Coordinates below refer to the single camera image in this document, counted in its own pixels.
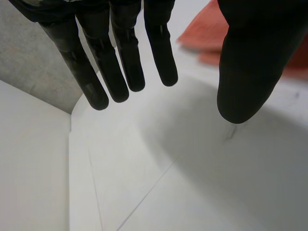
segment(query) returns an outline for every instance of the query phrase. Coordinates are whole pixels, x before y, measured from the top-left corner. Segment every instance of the red object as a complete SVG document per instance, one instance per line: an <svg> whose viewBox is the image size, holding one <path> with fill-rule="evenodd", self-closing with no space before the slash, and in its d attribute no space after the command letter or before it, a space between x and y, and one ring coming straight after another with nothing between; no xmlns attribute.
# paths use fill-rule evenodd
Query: red object
<svg viewBox="0 0 308 231"><path fill-rule="evenodd" d="M228 27L217 0L211 0L189 24L178 42L186 48L200 51L200 62L219 65ZM285 67L283 75L308 80L308 34Z"/></svg>

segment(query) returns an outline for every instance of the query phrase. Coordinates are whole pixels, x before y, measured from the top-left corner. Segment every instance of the white surface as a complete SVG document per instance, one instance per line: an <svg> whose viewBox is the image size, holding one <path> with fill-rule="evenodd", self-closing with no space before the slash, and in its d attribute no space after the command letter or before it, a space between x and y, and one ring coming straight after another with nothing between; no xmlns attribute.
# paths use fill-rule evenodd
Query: white surface
<svg viewBox="0 0 308 231"><path fill-rule="evenodd" d="M67 231L70 115L0 81L0 230Z"/></svg>
<svg viewBox="0 0 308 231"><path fill-rule="evenodd" d="M160 82L139 17L146 88L101 112L84 96L74 108L70 142L79 151L70 152L70 173L86 177L70 182L70 193L86 184L79 197L89 206L71 203L80 208L71 231L307 230L308 86L281 80L247 123L223 120L217 69L174 41L206 4L176 1L168 26L175 86ZM84 219L88 214L93 218Z"/></svg>

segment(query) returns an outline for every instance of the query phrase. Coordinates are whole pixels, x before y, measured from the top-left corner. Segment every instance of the gray wall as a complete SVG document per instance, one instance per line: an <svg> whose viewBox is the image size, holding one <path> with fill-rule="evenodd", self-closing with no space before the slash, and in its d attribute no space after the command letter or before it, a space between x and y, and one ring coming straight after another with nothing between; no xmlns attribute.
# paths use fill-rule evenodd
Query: gray wall
<svg viewBox="0 0 308 231"><path fill-rule="evenodd" d="M79 33L97 72L84 35ZM68 113L82 94L54 43L7 0L0 0L0 80Z"/></svg>

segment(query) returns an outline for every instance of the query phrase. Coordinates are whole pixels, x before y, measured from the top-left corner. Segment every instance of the black glove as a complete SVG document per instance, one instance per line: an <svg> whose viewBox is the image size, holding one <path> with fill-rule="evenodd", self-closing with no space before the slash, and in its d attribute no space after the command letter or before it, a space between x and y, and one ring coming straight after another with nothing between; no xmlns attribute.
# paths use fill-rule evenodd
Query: black glove
<svg viewBox="0 0 308 231"><path fill-rule="evenodd" d="M229 24L219 63L218 109L238 124L272 93L308 28L307 0L218 0Z"/></svg>

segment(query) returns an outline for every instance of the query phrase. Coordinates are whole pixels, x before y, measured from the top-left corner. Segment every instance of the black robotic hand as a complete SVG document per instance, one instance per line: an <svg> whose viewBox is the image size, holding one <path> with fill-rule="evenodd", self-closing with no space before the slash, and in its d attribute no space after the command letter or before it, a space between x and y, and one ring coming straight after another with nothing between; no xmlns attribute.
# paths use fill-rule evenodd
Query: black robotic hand
<svg viewBox="0 0 308 231"><path fill-rule="evenodd" d="M158 73L166 86L178 81L167 28L174 2L144 0L146 32ZM145 80L134 26L141 10L141 0L100 0L100 6L103 8L99 11L79 10L76 17L111 97L120 103L128 98L129 92L109 39L109 17L128 86L132 91L140 91L145 86ZM82 49L75 17L58 23L40 22L40 25L55 42L91 106L97 110L106 108L109 104L107 94Z"/></svg>

